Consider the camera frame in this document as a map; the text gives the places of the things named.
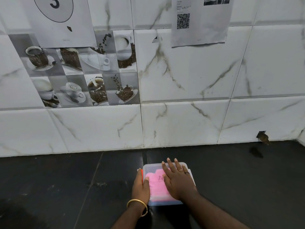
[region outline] hand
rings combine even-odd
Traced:
[[[132,187],[132,199],[141,200],[147,205],[149,198],[150,198],[149,177],[146,177],[142,184],[142,170],[140,168],[138,169],[137,176],[135,178],[135,182]],[[145,209],[145,206],[138,201],[132,201],[129,204],[129,206],[136,206],[137,208],[139,208],[139,211],[141,213]]]
[[[162,168],[165,172],[163,178],[170,195],[176,200],[184,201],[190,194],[197,193],[197,189],[187,168],[184,165],[181,167],[176,158],[174,161],[177,169],[170,159],[167,159],[170,170],[162,162]]]

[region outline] paper sign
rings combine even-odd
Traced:
[[[96,47],[87,0],[21,0],[42,48]]]
[[[172,0],[172,47],[225,42],[234,0]]]

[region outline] finger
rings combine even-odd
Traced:
[[[137,176],[135,177],[134,184],[142,185],[142,169],[141,168],[138,169]]]
[[[144,182],[143,182],[143,189],[146,190],[146,191],[150,191],[150,188],[149,188],[149,177],[146,177],[144,179]]]
[[[165,182],[166,189],[168,190],[171,186],[170,178],[167,175],[163,174],[163,179]]]
[[[168,177],[172,177],[173,173],[167,168],[167,166],[164,162],[162,162],[162,169],[164,170],[164,172],[166,173],[166,175]]]
[[[170,167],[170,170],[175,173],[177,172],[177,169],[175,168],[175,166],[173,165],[173,163],[170,161],[169,158],[167,158],[167,163],[168,163],[168,166]]]
[[[175,158],[175,159],[174,159],[174,161],[175,161],[175,164],[176,164],[177,170],[178,170],[178,171],[180,171],[180,172],[182,172],[182,171],[183,171],[183,169],[181,168],[181,165],[180,165],[180,163],[178,162],[177,158]]]
[[[186,175],[190,176],[190,173],[189,173],[188,169],[187,169],[184,165],[182,165],[182,169],[183,169],[183,172],[184,172]]]

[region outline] qr code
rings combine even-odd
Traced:
[[[190,26],[190,14],[177,15],[177,30],[188,29]]]

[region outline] circle with number 3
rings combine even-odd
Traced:
[[[48,19],[63,23],[68,21],[73,13],[73,0],[34,0],[36,6]]]

